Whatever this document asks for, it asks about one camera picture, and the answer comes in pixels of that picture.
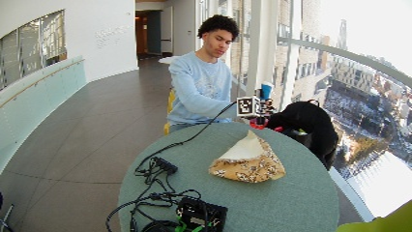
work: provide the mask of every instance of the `round table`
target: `round table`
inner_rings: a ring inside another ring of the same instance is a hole
[[[147,189],[144,177],[134,175],[142,160],[171,143],[191,138],[204,126],[171,133],[142,152],[122,184],[119,205],[134,201]],[[252,184],[208,174],[214,160],[246,137],[248,130],[268,141],[282,160],[286,176],[275,181]],[[158,157],[178,166],[168,178],[176,192],[195,189],[207,203],[228,208],[226,232],[336,230],[339,198],[334,181],[318,157],[283,134],[268,129],[256,130],[243,123],[211,124],[194,140],[163,151]],[[123,231],[130,231],[132,208],[130,205],[119,212]],[[142,210],[155,219],[176,221],[176,207],[144,207]],[[151,222],[139,214],[135,219],[139,230]]]

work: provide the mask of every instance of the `young man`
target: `young man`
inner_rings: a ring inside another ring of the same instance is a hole
[[[199,29],[198,37],[204,40],[202,49],[175,58],[170,64],[176,96],[168,114],[170,132],[207,124],[231,104],[232,72],[219,58],[239,34],[235,20],[215,15]],[[215,122],[227,123],[235,117],[234,105]]]

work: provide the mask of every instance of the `nose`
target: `nose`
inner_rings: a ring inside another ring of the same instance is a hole
[[[220,42],[220,43],[219,43],[219,46],[220,46],[222,48],[226,48],[226,47],[228,46],[228,44],[227,44],[226,42]]]

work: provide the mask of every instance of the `chair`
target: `chair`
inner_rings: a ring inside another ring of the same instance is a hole
[[[172,110],[172,102],[175,101],[175,91],[172,88],[170,88],[170,93],[168,93],[168,114]],[[167,122],[164,125],[164,132],[166,135],[168,135],[168,128],[170,128],[170,123]]]
[[[370,222],[347,223],[338,227],[336,232],[411,232],[412,231],[412,200],[404,203],[386,217],[376,217]]]
[[[2,206],[3,206],[3,194],[0,192],[0,210],[2,210]],[[7,231],[10,231],[10,232],[14,232],[14,229],[11,228],[11,226],[7,223],[7,220],[8,220],[10,214],[14,210],[14,207],[15,207],[15,205],[12,204],[7,214],[4,215],[4,218],[0,218],[0,228],[2,228],[0,231],[2,232],[4,231],[4,229],[7,229]]]

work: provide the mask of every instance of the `tiled floor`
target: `tiled floor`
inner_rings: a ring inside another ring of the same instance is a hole
[[[106,231],[136,155],[163,135],[168,65],[90,83],[30,135],[0,176],[10,223],[19,232]],[[360,221],[340,194],[340,223]],[[118,217],[111,222],[120,231]]]

